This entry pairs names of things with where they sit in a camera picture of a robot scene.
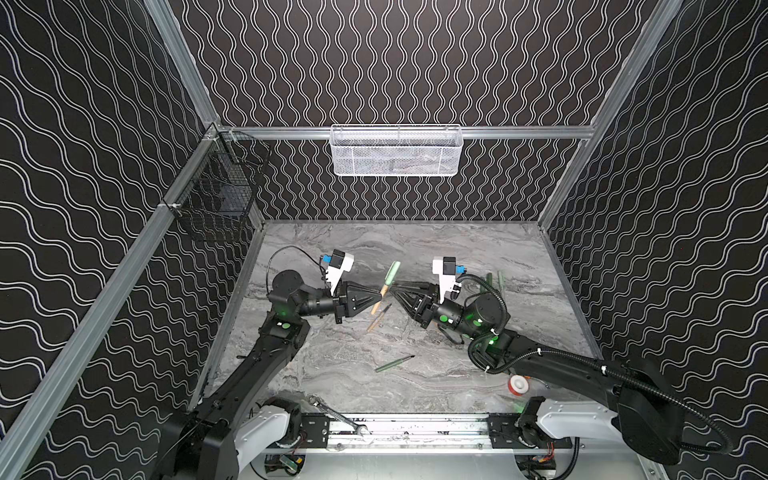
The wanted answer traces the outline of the green pen cap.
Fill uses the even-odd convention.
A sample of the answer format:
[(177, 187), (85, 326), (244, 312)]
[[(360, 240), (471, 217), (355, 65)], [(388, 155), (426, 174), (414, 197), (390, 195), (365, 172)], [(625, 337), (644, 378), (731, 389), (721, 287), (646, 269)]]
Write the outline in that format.
[(385, 284), (387, 286), (389, 286), (389, 285), (391, 285), (393, 283), (393, 281), (395, 279), (395, 276), (396, 276), (400, 266), (401, 266), (401, 262), (400, 261), (393, 261), (392, 262), (392, 264), (391, 264), (391, 266), (390, 266), (390, 268), (389, 268), (389, 270), (387, 272), (387, 275), (385, 277)]

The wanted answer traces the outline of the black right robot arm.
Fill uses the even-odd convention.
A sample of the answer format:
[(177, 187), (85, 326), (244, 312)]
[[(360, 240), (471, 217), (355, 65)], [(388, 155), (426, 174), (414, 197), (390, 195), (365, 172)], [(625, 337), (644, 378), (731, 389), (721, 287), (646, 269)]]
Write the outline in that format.
[(536, 342), (507, 328), (511, 315), (502, 295), (481, 278), (474, 281), (479, 292), (464, 300), (428, 282), (396, 283), (390, 292), (422, 327), (436, 323), (467, 336), (468, 357), (481, 371), (532, 377), (604, 407), (609, 431), (649, 460), (675, 465), (684, 452), (733, 451), (726, 431), (679, 398), (652, 362), (601, 360)]

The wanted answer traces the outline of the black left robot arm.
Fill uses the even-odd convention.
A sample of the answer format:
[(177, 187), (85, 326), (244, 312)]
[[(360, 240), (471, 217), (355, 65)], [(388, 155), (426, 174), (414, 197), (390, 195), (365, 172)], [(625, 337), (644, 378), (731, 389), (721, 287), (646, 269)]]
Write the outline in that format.
[(307, 316), (354, 317), (382, 299), (379, 289), (353, 281), (314, 288), (295, 270), (277, 274), (271, 303), (250, 353), (209, 397), (191, 411), (176, 411), (161, 428), (153, 479), (235, 479), (242, 452), (235, 432), (255, 397), (304, 345)]

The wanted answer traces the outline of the tan pen with dark tip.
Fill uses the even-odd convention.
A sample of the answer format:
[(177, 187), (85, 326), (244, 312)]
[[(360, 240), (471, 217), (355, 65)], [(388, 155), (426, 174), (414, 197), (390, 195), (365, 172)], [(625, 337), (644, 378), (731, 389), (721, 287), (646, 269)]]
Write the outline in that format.
[(373, 305), (373, 307), (372, 307), (372, 309), (371, 309), (371, 312), (370, 312), (370, 313), (371, 313), (371, 315), (376, 315), (377, 311), (378, 311), (378, 310), (379, 310), (379, 308), (380, 308), (380, 305), (381, 305), (381, 303), (382, 303), (382, 300), (383, 300), (383, 299), (384, 299), (384, 297), (386, 296), (386, 294), (387, 294), (387, 292), (388, 292), (389, 288), (390, 288), (390, 284), (385, 284), (385, 285), (383, 285), (383, 286), (382, 286), (382, 288), (381, 288), (381, 290), (380, 290), (380, 292), (379, 292), (379, 293), (380, 293), (380, 298), (379, 298), (378, 302), (377, 302), (377, 303), (375, 303), (375, 304)]

